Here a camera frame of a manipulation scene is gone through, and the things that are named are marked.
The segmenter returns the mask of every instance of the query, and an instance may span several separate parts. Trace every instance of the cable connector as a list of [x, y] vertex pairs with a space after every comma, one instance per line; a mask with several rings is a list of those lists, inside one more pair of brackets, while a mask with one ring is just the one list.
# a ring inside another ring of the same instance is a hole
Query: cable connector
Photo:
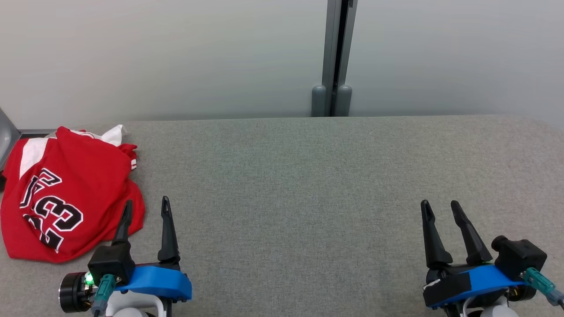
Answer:
[[94, 295], [94, 302], [92, 303], [92, 314], [98, 317], [105, 314], [108, 308], [108, 300], [113, 291], [116, 290], [116, 277], [112, 274], [106, 274], [100, 280], [98, 291]]
[[537, 269], [529, 267], [522, 275], [525, 283], [545, 295], [552, 306], [558, 306], [564, 302], [564, 294]]

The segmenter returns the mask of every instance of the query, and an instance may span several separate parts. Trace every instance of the led light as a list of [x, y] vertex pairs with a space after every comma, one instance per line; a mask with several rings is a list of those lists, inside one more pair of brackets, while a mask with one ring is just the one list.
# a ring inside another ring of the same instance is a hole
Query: led light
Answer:
[[84, 276], [84, 282], [88, 285], [94, 284], [94, 277], [90, 274], [90, 272], [87, 272]]

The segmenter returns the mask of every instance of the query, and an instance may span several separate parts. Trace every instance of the jersey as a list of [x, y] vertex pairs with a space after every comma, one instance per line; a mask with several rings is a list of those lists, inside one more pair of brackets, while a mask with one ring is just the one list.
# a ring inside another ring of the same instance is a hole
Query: jersey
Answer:
[[53, 138], [19, 140], [8, 157], [0, 222], [11, 258], [60, 263], [111, 240], [127, 200], [129, 234], [143, 227], [145, 205], [129, 179], [133, 144], [123, 126], [99, 136], [60, 127]]

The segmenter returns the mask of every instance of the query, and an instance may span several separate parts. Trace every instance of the gray fabric surface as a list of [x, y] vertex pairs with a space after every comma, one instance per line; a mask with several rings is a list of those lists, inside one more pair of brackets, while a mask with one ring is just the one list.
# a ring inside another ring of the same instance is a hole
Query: gray fabric surface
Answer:
[[[112, 125], [90, 127], [101, 133]], [[455, 262], [458, 200], [486, 244], [529, 239], [564, 289], [564, 134], [501, 116], [287, 118], [126, 123], [147, 205], [137, 263], [160, 248], [170, 197], [193, 301], [175, 316], [443, 316], [425, 308], [420, 201]], [[0, 314], [63, 316], [64, 265], [0, 250]], [[542, 296], [522, 317], [562, 316]], [[89, 313], [78, 314], [89, 316]]]

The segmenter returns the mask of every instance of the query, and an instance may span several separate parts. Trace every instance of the white fabric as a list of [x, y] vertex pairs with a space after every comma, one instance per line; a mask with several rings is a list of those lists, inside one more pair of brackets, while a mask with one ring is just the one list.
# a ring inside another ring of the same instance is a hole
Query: white fabric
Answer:
[[[90, 132], [84, 131], [75, 131], [71, 130], [71, 132], [84, 135], [86, 137], [91, 137], [93, 139], [99, 139], [106, 143], [109, 143], [113, 146], [120, 146], [121, 139], [126, 130], [124, 125], [117, 125], [110, 130], [108, 130], [103, 135], [97, 135]], [[20, 178], [27, 172], [33, 165], [37, 164], [43, 158], [43, 154], [45, 154], [45, 148], [47, 147], [47, 141], [49, 139], [55, 139], [55, 137], [50, 138], [35, 138], [29, 139], [26, 144], [24, 145], [23, 152], [21, 154], [21, 162], [20, 162]], [[135, 169], [137, 167], [137, 163], [135, 160], [131, 161], [131, 169]]]

